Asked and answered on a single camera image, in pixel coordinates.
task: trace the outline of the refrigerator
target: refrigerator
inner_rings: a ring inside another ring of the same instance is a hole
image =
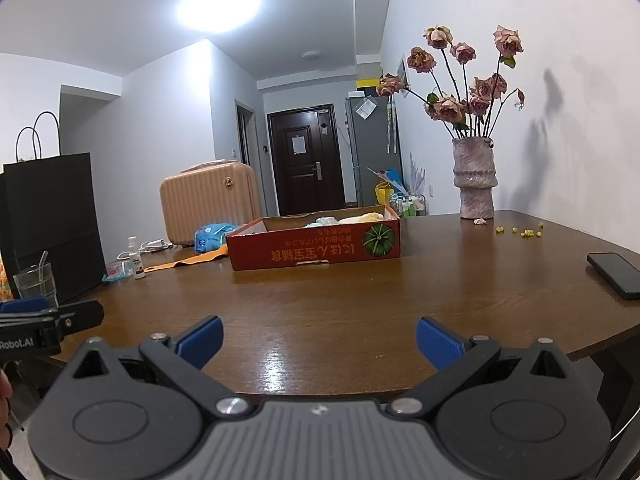
[[[386,106],[389,99],[387,97],[367,97],[367,99],[376,102],[376,107],[369,117],[363,119],[356,110],[363,104],[364,99],[362,97],[350,97],[345,102],[358,207],[376,205],[378,203],[375,189],[380,179],[367,168],[371,168],[374,171],[395,168],[402,180],[404,180],[400,158],[400,142],[397,133],[396,142],[392,137],[389,153],[386,152]]]

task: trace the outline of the toiletry bottle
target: toiletry bottle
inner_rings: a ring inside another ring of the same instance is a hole
[[[145,268],[142,266],[142,259],[138,252],[138,243],[135,236],[129,237],[129,260],[133,267],[133,277],[139,280],[145,277]]]

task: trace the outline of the pink ceramic vase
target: pink ceramic vase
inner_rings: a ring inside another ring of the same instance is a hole
[[[453,139],[453,185],[460,188],[461,218],[493,218],[495,177],[491,139],[465,137]]]

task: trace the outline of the hand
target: hand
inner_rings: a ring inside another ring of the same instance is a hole
[[[9,447],[11,434],[6,426],[9,422],[9,399],[14,394],[9,379],[2,370],[0,370],[0,448],[5,450]]]

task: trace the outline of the dark wooden door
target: dark wooden door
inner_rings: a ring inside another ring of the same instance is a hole
[[[269,114],[281,215],[344,208],[334,107]]]

